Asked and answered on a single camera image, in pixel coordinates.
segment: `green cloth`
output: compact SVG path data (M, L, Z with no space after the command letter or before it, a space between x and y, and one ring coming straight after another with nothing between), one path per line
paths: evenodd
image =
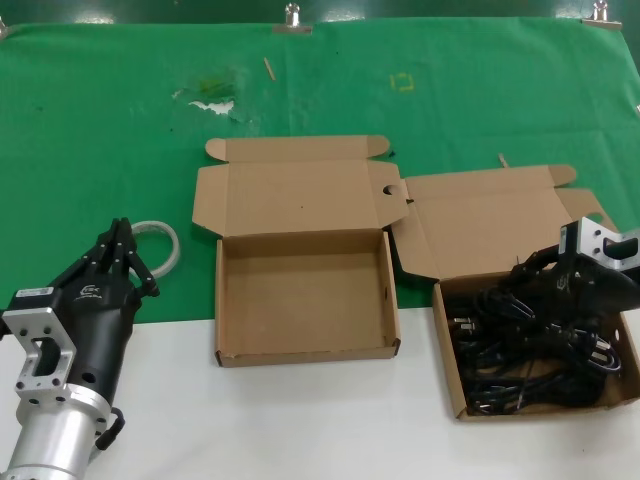
M273 82L263 59L276 76ZM211 318L216 236L192 225L212 137L382 134L404 176L569 163L640 224L640 79L619 32L556 19L316 25L31 25L0 42L0 305L45 285L111 219L182 242L139 322ZM189 102L235 101L230 115ZM142 238L151 266L165 239ZM429 288L402 282L401 307Z

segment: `box lid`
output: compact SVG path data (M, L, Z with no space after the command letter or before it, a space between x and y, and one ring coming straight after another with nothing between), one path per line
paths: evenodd
M445 280L508 272L557 244L560 228L590 214L613 224L568 165L504 168L406 179L409 215L392 225L402 268Z
M226 162L198 171L193 222L226 237L374 229L408 214L382 136L209 140Z

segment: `open cardboard box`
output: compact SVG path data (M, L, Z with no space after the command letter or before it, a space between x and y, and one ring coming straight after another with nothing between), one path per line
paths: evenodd
M560 228L590 214L601 214L603 226L614 229L589 190L561 188L575 180L566 165L505 168L405 180L409 215L392 225L402 269L439 280L433 309L454 414L461 420L497 417L471 416L458 374L447 324L450 295L473 293L495 285L518 259L558 244ZM640 367L622 315L609 319L605 329L614 338L623 371L607 379L599 404L590 409L616 407L640 397ZM521 415L566 413L570 409L532 405Z
M213 139L193 221L223 238L224 367L391 358L400 346L389 239L408 213L384 137Z

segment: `stain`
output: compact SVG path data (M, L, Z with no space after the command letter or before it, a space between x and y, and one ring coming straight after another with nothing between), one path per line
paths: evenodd
M237 75L230 69L220 72L201 75L189 85L176 90L171 96L173 99L180 97L186 104L192 102L201 103L226 103L236 98Z
M189 105L196 106L202 110L212 110L216 112L216 115L229 115L229 112L233 108L233 100L230 102L221 103L202 103L202 102L190 102Z

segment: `black wire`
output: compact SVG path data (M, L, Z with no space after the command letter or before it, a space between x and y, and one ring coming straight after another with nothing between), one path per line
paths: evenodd
M598 318L550 321L536 315L544 310L535 300L528 305L497 287L449 300L447 310L471 323L456 324L451 338L472 414L509 415L540 403L588 407L601 397L607 375L621 370ZM531 376L537 360L559 366ZM513 373L525 365L525 377Z
M116 416L116 419L113 422L113 425L109 427L98 439L96 440L96 448L98 450L106 450L111 446L111 444L115 441L118 434L122 431L125 425L124 415L122 414L122 410L119 408L113 407L111 409L111 413Z

